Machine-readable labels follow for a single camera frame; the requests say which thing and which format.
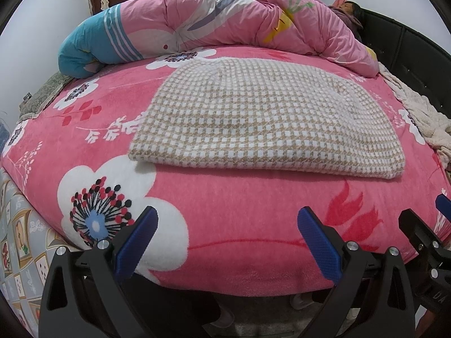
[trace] black hair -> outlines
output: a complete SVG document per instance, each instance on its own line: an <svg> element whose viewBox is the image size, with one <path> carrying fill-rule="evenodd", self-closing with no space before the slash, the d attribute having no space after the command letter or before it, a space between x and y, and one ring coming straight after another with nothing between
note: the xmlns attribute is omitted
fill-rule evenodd
<svg viewBox="0 0 451 338"><path fill-rule="evenodd" d="M353 2L353 1L346 1L345 3L350 3L352 4L352 11L353 11L353 16L360 21L361 24L363 24L364 22L364 10L360 7L359 4Z"/></svg>

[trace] folded blanket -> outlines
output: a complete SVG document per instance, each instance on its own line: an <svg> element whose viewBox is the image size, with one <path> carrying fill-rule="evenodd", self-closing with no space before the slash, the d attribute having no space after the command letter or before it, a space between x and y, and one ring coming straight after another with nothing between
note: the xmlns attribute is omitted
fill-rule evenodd
<svg viewBox="0 0 451 338"><path fill-rule="evenodd" d="M394 178L404 153L370 94L322 69L257 58L199 58L159 88L132 160Z"/></svg>
<svg viewBox="0 0 451 338"><path fill-rule="evenodd" d="M87 78L105 64L232 44L319 55L366 77L379 71L318 0L130 0L80 24L59 50L59 69Z"/></svg>
<svg viewBox="0 0 451 338"><path fill-rule="evenodd" d="M408 110L419 133L425 141L437 150L443 168L451 163L451 119L445 114L439 113L433 107L429 99L413 91L387 68L379 63L380 72L385 82L391 87L396 98Z"/></svg>
<svg viewBox="0 0 451 338"><path fill-rule="evenodd" d="M19 122L37 118L73 79L73 77L63 75L61 72L53 74L31 98L20 105Z"/></svg>

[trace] mattress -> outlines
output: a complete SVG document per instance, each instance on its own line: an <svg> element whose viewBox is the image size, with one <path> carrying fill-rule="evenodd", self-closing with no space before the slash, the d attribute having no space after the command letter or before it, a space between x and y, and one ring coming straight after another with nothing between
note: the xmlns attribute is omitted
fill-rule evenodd
<svg viewBox="0 0 451 338"><path fill-rule="evenodd" d="M56 250L77 248L36 212L4 169L0 186L0 294L23 327L38 337L42 293Z"/></svg>
<svg viewBox="0 0 451 338"><path fill-rule="evenodd" d="M403 174L385 180L131 161L130 142L160 85L188 60L221 57L309 65L361 85L401 141ZM81 249L155 207L159 226L138 272L172 288L277 296L329 287L297 229L307 205L344 240L372 252L396 246L405 261L415 252L398 229L402 210L413 209L442 239L451 231L434 207L437 195L450 192L440 160L381 76L265 48L206 47L109 66L71 83L38 118L19 124L1 165L32 209Z"/></svg>

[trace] leather headboard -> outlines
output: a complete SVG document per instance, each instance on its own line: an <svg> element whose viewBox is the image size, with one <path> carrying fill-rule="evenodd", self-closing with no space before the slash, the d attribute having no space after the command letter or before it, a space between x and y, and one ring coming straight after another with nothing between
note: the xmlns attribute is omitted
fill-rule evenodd
<svg viewBox="0 0 451 338"><path fill-rule="evenodd" d="M451 55L417 31L365 11L362 41L401 81L451 118Z"/></svg>

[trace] pink comforter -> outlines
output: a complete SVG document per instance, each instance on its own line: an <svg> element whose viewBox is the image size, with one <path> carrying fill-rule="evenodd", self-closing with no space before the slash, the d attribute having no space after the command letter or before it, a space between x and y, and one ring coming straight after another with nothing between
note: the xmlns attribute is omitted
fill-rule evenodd
<svg viewBox="0 0 451 338"><path fill-rule="evenodd" d="M401 140L404 173L383 180L130 161L141 112L161 83L190 59L224 56L317 66L362 85ZM159 227L139 272L175 288L263 296L329 286L297 229L305 205L343 239L378 252L394 245L406 261L415 254L398 229L402 210L412 208L441 238L451 230L434 207L438 194L450 192L440 161L382 77L366 79L322 58L264 48L206 48L80 80L16 128L1 162L46 221L82 248L154 206Z"/></svg>
<svg viewBox="0 0 451 338"><path fill-rule="evenodd" d="M86 78L125 63L209 45L321 56L374 77L377 60L319 0L130 0L92 16L64 41L59 70Z"/></svg>

